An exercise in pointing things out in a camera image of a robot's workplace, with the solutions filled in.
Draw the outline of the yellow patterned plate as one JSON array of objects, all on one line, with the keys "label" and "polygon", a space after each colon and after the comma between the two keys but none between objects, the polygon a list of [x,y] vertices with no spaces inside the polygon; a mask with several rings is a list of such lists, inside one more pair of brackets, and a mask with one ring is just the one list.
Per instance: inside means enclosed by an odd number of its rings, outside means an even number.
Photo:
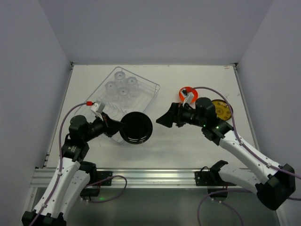
[{"label": "yellow patterned plate", "polygon": [[232,107],[229,106],[224,100],[215,99],[212,100],[212,104],[215,106],[215,111],[218,118],[224,121],[228,121],[231,119],[230,109]]}]

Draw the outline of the black plate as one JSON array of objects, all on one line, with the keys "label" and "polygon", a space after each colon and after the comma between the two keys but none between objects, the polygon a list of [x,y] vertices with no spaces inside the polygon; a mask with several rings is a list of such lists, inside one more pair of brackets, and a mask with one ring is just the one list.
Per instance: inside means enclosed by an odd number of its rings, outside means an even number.
[{"label": "black plate", "polygon": [[125,124],[119,133],[125,142],[132,145],[145,143],[152,135],[153,125],[150,118],[142,112],[130,112],[121,121]]}]

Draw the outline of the orange plastic bowl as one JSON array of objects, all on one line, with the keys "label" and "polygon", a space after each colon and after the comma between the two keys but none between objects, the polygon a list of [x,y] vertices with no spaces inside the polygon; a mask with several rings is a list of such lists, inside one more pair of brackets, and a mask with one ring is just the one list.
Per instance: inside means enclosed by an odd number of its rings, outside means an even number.
[{"label": "orange plastic bowl", "polygon": [[192,92],[192,94],[193,94],[194,97],[193,97],[193,99],[192,99],[192,101],[191,101],[190,104],[194,103],[197,100],[197,98],[198,98],[198,92],[195,89],[193,89],[192,87],[183,87],[183,88],[181,88],[179,90],[179,98],[182,101],[182,103],[183,103],[184,97],[183,97],[181,91],[183,89],[186,89],[188,92]]}]

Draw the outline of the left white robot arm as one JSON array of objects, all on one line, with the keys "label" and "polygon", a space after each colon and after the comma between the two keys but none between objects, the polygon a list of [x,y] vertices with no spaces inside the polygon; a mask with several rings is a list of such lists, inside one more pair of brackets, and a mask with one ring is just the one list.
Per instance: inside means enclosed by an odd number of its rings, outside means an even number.
[{"label": "left white robot arm", "polygon": [[83,115],[70,120],[69,134],[60,145],[60,157],[56,170],[43,196],[32,211],[22,216],[24,226],[64,226],[71,206],[80,193],[90,186],[101,186],[111,181],[112,174],[100,178],[96,165],[84,161],[89,150],[88,142],[102,134],[115,135],[125,124],[101,113],[93,122]]}]

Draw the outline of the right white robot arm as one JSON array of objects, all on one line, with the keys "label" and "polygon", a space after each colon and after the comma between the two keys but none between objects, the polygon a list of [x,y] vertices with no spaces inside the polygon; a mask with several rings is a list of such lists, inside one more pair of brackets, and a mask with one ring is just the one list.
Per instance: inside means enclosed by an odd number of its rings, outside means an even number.
[{"label": "right white robot arm", "polygon": [[177,127],[185,124],[201,127],[205,138],[230,152],[251,171],[246,175],[224,163],[218,169],[219,177],[256,194],[270,210],[277,210],[296,190],[293,167],[280,165],[252,147],[232,124],[218,118],[214,104],[207,97],[198,98],[195,108],[184,103],[172,103],[156,122],[168,128],[174,124]]}]

